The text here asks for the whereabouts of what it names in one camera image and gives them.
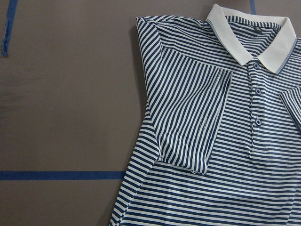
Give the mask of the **navy white striped polo shirt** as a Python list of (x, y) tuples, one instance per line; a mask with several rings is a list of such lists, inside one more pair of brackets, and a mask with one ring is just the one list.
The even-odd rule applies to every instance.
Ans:
[(298, 226), (301, 40), (213, 5), (136, 20), (145, 117), (112, 226)]

